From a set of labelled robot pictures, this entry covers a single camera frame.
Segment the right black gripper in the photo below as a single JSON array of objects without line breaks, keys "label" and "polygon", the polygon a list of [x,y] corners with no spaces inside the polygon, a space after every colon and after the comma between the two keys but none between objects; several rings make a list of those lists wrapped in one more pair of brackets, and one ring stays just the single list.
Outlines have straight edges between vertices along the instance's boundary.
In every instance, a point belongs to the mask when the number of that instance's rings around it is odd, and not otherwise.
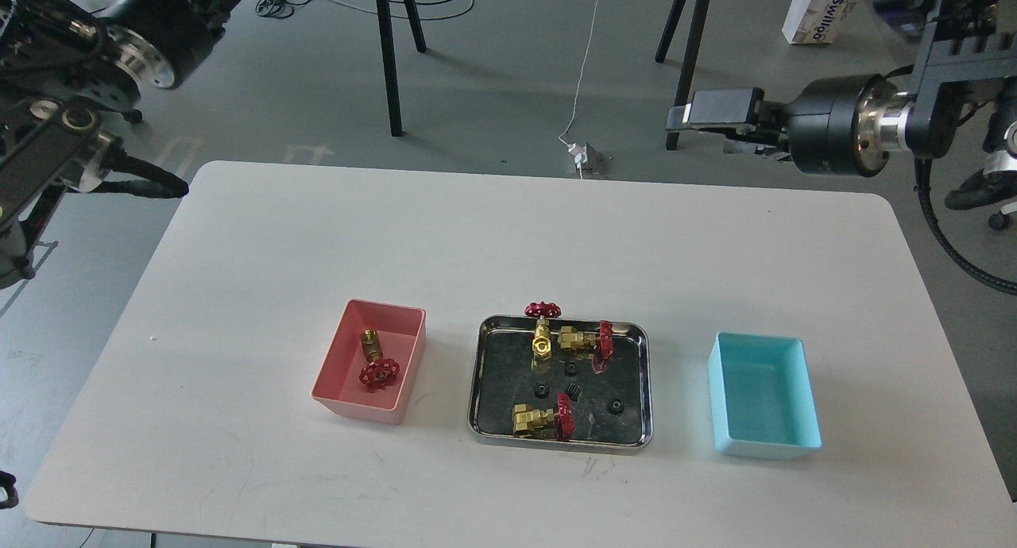
[{"label": "right black gripper", "polygon": [[[793,162],[811,175],[876,176],[885,168],[885,153],[873,135],[864,134],[862,111],[884,83],[880,75],[813,81],[781,107],[774,133],[726,133],[723,153]],[[765,92],[758,87],[697,90],[687,103],[668,111],[665,129],[673,133],[756,127],[764,99]]]}]

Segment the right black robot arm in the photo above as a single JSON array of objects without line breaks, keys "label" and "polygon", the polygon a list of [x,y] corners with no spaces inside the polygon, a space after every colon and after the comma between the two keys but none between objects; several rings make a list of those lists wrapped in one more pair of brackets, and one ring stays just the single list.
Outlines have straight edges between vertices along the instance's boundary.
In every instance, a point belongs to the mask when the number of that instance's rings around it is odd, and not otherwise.
[{"label": "right black robot arm", "polygon": [[[686,0],[673,0],[656,53],[662,62]],[[954,210],[1015,197],[1015,0],[872,0],[887,26],[918,42],[913,64],[887,74],[818,79],[789,103],[760,88],[691,92],[710,0],[696,0],[666,147],[682,132],[719,134],[724,151],[790,161],[806,174],[876,176],[892,153],[910,153],[915,192],[934,239],[959,269],[992,290],[1015,294],[945,237],[930,200],[931,165],[957,129],[992,106],[984,166],[945,197]]]}]

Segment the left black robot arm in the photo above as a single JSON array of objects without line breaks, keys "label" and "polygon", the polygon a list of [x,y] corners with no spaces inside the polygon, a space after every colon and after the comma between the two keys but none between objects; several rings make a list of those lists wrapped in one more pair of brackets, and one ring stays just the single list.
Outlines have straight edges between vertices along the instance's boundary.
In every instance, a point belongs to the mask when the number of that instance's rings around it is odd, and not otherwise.
[{"label": "left black robot arm", "polygon": [[140,122],[143,85],[180,87],[243,0],[2,0],[1,280],[32,280],[33,251],[68,193],[179,199],[188,183],[126,153],[109,116]]}]

